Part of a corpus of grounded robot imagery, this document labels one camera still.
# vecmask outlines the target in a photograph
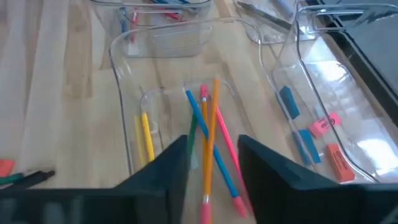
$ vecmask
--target orange eraser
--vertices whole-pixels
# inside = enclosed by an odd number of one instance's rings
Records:
[[[7,177],[14,167],[15,162],[9,159],[0,159],[0,177]]]
[[[327,155],[339,182],[347,182],[355,178],[355,174],[344,159],[337,144],[329,144]]]

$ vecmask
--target orange colored pencil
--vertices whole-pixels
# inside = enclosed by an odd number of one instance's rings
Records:
[[[202,224],[212,223],[211,218],[211,173],[213,169],[213,146],[215,140],[215,130],[216,130],[216,109],[218,101],[218,79],[214,79],[213,84],[213,99],[211,101],[210,110],[210,127],[209,127],[209,138],[207,140],[207,150],[206,150],[206,167],[204,174],[204,192],[203,192],[203,208],[202,211]]]
[[[205,120],[206,126],[207,122],[207,85],[200,86],[200,98],[201,98],[201,114]],[[207,141],[206,136],[203,134],[203,175],[206,172],[206,159],[207,159]]]

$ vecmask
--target clear plastic bin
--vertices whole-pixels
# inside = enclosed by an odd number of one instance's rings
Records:
[[[131,29],[205,19],[213,2],[212,0],[89,1],[112,39]]]
[[[393,28],[388,24],[397,24],[397,13],[398,7],[388,4],[303,7],[297,12],[272,71],[272,84],[296,135],[320,119],[326,122],[326,132],[312,137],[321,163],[312,160],[308,167],[329,179],[338,182],[327,152],[328,144],[337,144],[354,172],[354,179],[348,183],[398,182],[398,129],[331,37],[355,35],[355,42],[363,44],[370,36],[395,45],[395,37],[389,32]],[[333,18],[344,20],[343,26],[323,26],[321,21]],[[302,40],[300,32],[309,38]],[[390,47],[373,53],[395,55],[396,51]],[[299,115],[291,101],[283,99],[286,87],[291,90]],[[341,123],[325,119],[326,114],[337,114]],[[286,132],[286,138],[292,136]],[[309,153],[303,139],[297,141]]]
[[[262,55],[261,44],[248,40],[244,35],[244,27],[260,35],[253,24],[239,18],[223,18],[132,30],[113,41],[111,63],[120,91],[126,149],[132,173],[149,160],[142,115],[148,117],[156,157],[177,137],[190,132],[193,112],[185,91],[192,91],[200,107],[200,85],[207,85],[211,95],[214,78],[220,81],[218,107],[235,152],[238,153],[239,134],[254,138],[261,138],[262,134],[269,135],[261,132],[254,134],[258,127],[253,124],[264,127],[267,122],[263,119],[264,113],[259,112],[257,100],[264,99],[263,85],[268,85],[268,82],[259,58]],[[127,38],[130,35],[136,37],[134,44]],[[203,134],[198,124],[182,223],[200,221],[203,201],[202,140]],[[215,145],[248,208],[248,198],[218,125]],[[253,216],[239,218],[215,161],[211,198],[213,223],[255,223]]]

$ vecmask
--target yellow colored pencil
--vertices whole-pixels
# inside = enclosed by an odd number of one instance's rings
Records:
[[[145,166],[147,162],[144,155],[144,145],[142,143],[141,121],[139,120],[138,115],[134,116],[134,123],[136,125],[136,138],[137,138],[139,160],[141,166]]]
[[[147,145],[148,161],[152,162],[155,159],[155,153],[154,153],[154,145],[152,143],[152,137],[150,136],[147,113],[144,112],[142,114],[141,120],[142,120],[142,127],[144,127],[144,137]]]

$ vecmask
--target blue colored pencil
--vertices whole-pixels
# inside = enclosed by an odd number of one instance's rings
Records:
[[[198,107],[195,99],[193,98],[193,95],[192,95],[191,91],[187,90],[185,93],[187,94],[188,101],[191,104],[191,107],[192,107],[192,110],[193,110],[193,114],[197,118],[197,121],[199,122],[201,130],[203,131],[203,134],[205,135],[206,139],[208,139],[209,138],[209,131],[207,129],[205,120],[203,119],[203,116],[200,113],[199,107]],[[235,186],[234,186],[234,184],[233,184],[233,182],[231,180],[231,177],[229,176],[228,171],[225,168],[224,162],[223,162],[223,160],[221,158],[220,153],[217,150],[216,145],[214,145],[213,155],[214,155],[214,158],[215,158],[216,163],[218,165],[218,168],[220,169],[221,174],[223,175],[224,181],[225,181],[225,183],[226,183],[226,185],[228,187],[228,190],[229,190],[232,198],[238,197],[239,196],[238,191],[236,190],[236,188],[235,188]]]

